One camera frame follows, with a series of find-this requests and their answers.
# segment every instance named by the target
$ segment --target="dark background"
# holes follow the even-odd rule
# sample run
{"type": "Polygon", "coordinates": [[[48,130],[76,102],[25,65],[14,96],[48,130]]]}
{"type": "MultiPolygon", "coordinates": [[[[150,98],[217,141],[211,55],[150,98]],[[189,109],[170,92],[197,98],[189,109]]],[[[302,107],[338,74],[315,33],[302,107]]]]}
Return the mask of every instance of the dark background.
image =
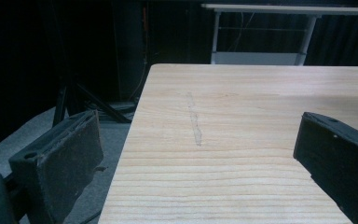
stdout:
{"type": "MultiPolygon", "coordinates": [[[[118,102],[140,95],[151,64],[209,63],[213,12],[200,7],[204,2],[60,1],[72,72],[105,101],[118,102]]],[[[230,3],[298,5],[294,0],[230,3]]],[[[358,1],[300,5],[358,7],[358,1]]],[[[255,15],[250,27],[295,30],[305,22],[305,17],[296,15],[255,15]]],[[[223,15],[221,24],[238,26],[241,14],[223,15]]],[[[228,49],[237,35],[235,30],[222,32],[218,48],[228,49]]],[[[238,50],[296,52],[301,37],[299,31],[250,31],[238,50]]],[[[0,1],[0,141],[55,106],[59,79],[50,45],[37,1],[0,1]]],[[[306,65],[358,65],[358,17],[318,20],[306,65]]]]}

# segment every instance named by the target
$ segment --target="tripod leg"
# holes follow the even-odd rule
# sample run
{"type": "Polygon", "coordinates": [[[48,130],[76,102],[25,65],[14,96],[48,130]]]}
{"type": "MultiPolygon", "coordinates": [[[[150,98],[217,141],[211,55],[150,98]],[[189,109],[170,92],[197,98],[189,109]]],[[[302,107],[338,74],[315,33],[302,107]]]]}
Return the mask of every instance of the tripod leg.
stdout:
{"type": "Polygon", "coordinates": [[[114,108],[110,105],[102,101],[98,96],[94,95],[92,92],[87,90],[85,86],[82,84],[77,83],[77,86],[81,92],[83,92],[94,104],[100,107],[107,115],[109,115],[112,119],[116,120],[120,123],[131,123],[130,119],[127,119],[122,114],[117,112],[114,108]]]}
{"type": "Polygon", "coordinates": [[[62,86],[58,93],[57,105],[54,113],[53,127],[60,123],[65,116],[65,105],[67,99],[66,86],[62,86]]]}

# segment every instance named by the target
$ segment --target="floor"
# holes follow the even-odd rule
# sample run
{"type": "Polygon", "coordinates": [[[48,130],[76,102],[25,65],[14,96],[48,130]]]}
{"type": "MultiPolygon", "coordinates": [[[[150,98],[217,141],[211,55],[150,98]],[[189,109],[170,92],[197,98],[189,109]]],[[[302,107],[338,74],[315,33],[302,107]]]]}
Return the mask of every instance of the floor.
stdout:
{"type": "MultiPolygon", "coordinates": [[[[11,173],[8,158],[20,151],[43,133],[51,128],[54,108],[34,117],[20,127],[11,136],[0,143],[0,174],[7,176],[11,173]]],[[[133,113],[126,114],[132,119],[133,113]]],[[[100,113],[100,135],[103,146],[103,161],[99,165],[106,169],[96,172],[92,182],[85,188],[77,199],[72,212],[63,223],[85,224],[98,223],[99,214],[103,208],[104,200],[115,173],[118,159],[130,124],[115,123],[103,113],[100,113]]],[[[20,224],[29,223],[24,217],[20,224]]]]}

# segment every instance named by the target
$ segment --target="metal table leg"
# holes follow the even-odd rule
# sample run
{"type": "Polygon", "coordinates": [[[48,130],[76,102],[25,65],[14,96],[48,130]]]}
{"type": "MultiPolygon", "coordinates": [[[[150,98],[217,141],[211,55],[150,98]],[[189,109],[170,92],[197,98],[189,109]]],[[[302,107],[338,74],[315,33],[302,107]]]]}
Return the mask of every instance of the metal table leg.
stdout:
{"type": "Polygon", "coordinates": [[[312,38],[313,28],[315,28],[316,19],[320,17],[321,16],[319,15],[309,15],[306,33],[304,34],[300,51],[297,54],[295,65],[304,65],[305,59],[307,57],[308,46],[310,45],[310,39],[312,38]]]}
{"type": "Polygon", "coordinates": [[[214,15],[214,31],[213,31],[213,45],[212,45],[212,56],[211,56],[211,64],[216,64],[216,51],[217,51],[217,36],[219,33],[219,20],[221,12],[216,12],[214,15]]]}

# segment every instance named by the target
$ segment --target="wood grain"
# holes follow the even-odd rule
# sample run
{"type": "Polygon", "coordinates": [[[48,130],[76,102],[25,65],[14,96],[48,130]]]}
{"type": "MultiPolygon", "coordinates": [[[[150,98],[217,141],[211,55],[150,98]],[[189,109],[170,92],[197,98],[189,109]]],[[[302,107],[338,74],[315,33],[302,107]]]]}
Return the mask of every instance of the wood grain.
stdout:
{"type": "Polygon", "coordinates": [[[100,223],[350,223],[293,159],[304,111],[358,129],[358,67],[154,65],[100,223]]]}

